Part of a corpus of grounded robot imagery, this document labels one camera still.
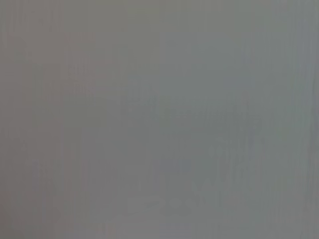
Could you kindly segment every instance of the gray surface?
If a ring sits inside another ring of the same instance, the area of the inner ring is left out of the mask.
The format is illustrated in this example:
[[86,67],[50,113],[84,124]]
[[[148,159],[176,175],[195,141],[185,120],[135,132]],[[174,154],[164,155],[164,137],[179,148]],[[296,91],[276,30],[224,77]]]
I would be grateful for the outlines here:
[[315,239],[315,0],[0,1],[0,238]]

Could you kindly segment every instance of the gray wall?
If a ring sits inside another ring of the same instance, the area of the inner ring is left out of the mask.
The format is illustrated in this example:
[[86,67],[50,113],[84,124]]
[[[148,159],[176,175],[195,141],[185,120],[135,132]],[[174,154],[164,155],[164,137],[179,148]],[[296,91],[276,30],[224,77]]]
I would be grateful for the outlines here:
[[318,16],[0,1],[0,237],[318,238]]

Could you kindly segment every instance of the gray background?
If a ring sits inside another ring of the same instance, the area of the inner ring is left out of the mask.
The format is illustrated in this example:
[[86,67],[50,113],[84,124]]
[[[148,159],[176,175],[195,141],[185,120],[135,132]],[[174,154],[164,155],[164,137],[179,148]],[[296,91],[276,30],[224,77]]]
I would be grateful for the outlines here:
[[0,1],[0,237],[318,238],[318,16]]

